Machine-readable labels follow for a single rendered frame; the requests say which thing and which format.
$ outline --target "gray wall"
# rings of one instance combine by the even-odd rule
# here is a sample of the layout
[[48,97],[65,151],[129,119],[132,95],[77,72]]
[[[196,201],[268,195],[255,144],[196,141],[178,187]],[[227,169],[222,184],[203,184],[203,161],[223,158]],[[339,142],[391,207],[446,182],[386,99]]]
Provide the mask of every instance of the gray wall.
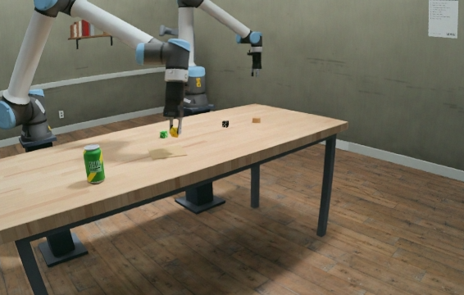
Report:
[[[155,37],[160,24],[177,23],[175,1],[90,2]],[[9,85],[33,11],[33,0],[0,0],[0,90]],[[63,14],[56,18],[33,84],[146,68],[137,66],[134,51],[116,39],[113,47],[107,38],[81,40],[80,49],[75,50],[75,41],[67,39],[70,25],[77,20]],[[45,92],[48,120],[52,127],[59,127],[161,107],[164,88],[163,74],[151,74],[49,89]],[[58,119],[59,110],[65,111],[65,119]],[[8,131],[0,129],[0,139],[19,134],[20,128]]]
[[196,58],[217,108],[347,120],[340,139],[464,170],[464,1],[458,39],[428,37],[427,0],[214,2],[264,35],[254,79],[248,46],[197,11]]

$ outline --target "wooden floor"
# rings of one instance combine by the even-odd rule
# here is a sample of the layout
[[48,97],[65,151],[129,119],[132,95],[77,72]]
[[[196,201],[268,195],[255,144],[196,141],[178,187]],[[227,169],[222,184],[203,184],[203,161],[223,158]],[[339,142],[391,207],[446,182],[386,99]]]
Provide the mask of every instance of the wooden floor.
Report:
[[[57,144],[153,122],[58,135]],[[24,152],[0,148],[0,158]],[[173,197],[72,231],[87,256],[47,268],[50,294],[464,294],[464,183],[338,150],[327,235],[315,235],[324,146],[214,184],[226,204],[198,216]],[[14,243],[0,294],[31,294]]]

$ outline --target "white paper sheet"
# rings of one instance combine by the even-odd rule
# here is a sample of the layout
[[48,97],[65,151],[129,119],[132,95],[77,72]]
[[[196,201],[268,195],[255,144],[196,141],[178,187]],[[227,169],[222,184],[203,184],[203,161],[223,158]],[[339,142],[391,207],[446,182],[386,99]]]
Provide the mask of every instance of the white paper sheet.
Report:
[[458,0],[429,0],[429,36],[458,38]]

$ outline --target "soda can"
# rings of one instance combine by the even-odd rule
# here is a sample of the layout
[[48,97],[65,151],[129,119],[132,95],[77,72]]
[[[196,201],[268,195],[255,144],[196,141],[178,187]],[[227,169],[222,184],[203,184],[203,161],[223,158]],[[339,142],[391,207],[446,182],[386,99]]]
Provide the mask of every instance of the soda can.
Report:
[[84,166],[86,179],[91,184],[100,184],[104,180],[104,164],[101,148],[98,144],[89,144],[84,147]]

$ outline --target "table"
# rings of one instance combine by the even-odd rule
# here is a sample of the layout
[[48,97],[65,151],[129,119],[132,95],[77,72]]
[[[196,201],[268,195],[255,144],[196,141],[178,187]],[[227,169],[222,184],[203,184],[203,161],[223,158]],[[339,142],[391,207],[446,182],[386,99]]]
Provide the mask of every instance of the table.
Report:
[[[252,123],[261,117],[261,124]],[[228,128],[221,122],[227,120]],[[145,125],[0,160],[0,244],[15,241],[34,294],[47,294],[30,241],[59,234],[158,199],[208,187],[251,169],[259,206],[260,165],[326,141],[317,234],[324,236],[336,134],[348,123],[263,105],[184,118],[179,138],[159,138],[167,122]],[[106,180],[88,184],[83,148],[101,146]],[[188,156],[153,161],[149,148],[180,145]]]

